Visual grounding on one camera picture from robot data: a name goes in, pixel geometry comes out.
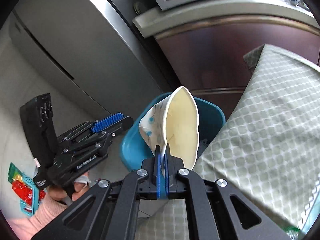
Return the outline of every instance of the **human hand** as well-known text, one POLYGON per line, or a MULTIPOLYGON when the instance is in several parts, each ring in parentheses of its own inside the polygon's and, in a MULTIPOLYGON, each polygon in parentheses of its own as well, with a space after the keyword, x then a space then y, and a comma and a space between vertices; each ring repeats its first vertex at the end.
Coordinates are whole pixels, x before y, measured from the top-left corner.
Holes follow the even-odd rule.
MULTIPOLYGON (((85 186, 85 184, 83 183, 75 183, 74 184, 75 187, 75 192, 72 195, 72 201, 76 201, 78 198, 80 198, 84 193, 86 193, 89 189, 89 185, 87 184, 87 186, 85 186)), ((49 194, 49 196, 55 200, 55 201, 61 201, 63 200, 65 197, 67 197, 67 193, 63 190, 63 188, 58 187, 56 185, 51 185, 49 187, 47 187, 47 194, 49 194)))

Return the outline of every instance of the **snack package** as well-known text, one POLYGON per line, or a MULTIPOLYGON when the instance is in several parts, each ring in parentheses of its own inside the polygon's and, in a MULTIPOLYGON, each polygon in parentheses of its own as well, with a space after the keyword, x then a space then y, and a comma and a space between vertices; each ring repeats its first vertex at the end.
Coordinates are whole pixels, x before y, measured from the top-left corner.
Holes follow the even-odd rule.
POLYGON ((31 213, 32 212, 32 207, 30 205, 26 205, 26 207, 24 208, 25 211, 31 213))
POLYGON ((19 180, 12 182, 13 191, 28 205, 32 205, 32 189, 19 180))
POLYGON ((20 182, 23 182, 22 172, 13 163, 10 163, 9 172, 8 172, 8 181, 12 184, 12 182, 15 180, 19 180, 20 182))

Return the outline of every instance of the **green patterned fabric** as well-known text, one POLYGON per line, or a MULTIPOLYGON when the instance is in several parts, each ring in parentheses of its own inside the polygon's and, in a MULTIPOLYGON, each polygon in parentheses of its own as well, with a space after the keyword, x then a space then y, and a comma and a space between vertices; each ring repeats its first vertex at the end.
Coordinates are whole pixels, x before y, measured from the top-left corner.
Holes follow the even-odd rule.
MULTIPOLYGON (((282 228, 297 227, 319 180, 320 68, 268 44, 244 59, 252 78, 194 171, 225 178, 282 228)), ((188 239, 184 201, 169 201, 136 239, 188 239)))

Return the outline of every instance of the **wooden cabinet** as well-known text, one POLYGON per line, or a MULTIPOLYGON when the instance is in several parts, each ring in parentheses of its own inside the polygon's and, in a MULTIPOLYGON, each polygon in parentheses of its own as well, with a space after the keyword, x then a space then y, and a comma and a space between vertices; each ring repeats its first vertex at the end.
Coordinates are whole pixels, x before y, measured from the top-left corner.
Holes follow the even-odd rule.
POLYGON ((294 27, 268 23, 216 25, 158 39, 181 83, 198 90, 198 97, 220 106, 226 117, 240 99, 226 94, 208 95, 216 88, 246 87, 251 73, 243 56, 268 43, 290 50, 318 64, 320 37, 294 27), (207 90, 201 96, 199 90, 207 90))

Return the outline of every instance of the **blue gripper pad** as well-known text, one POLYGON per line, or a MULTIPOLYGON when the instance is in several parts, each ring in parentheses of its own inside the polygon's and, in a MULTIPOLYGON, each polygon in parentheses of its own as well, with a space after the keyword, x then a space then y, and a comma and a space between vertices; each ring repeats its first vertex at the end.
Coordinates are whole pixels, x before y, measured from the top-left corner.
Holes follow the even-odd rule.
POLYGON ((108 116, 107 118, 97 122, 94 127, 91 129, 92 132, 101 132, 108 126, 120 121, 121 119, 124 118, 124 115, 121 113, 116 113, 111 116, 108 116))
POLYGON ((164 183, 165 183, 165 195, 169 196, 169 168, 168 168, 168 156, 167 153, 164 153, 164 183))
POLYGON ((157 166, 158 166, 158 171, 157 171, 157 199, 160 199, 161 198, 161 176, 162 176, 162 173, 161 173, 161 156, 160 154, 158 154, 158 160, 156 160, 155 158, 155 161, 157 161, 157 166))

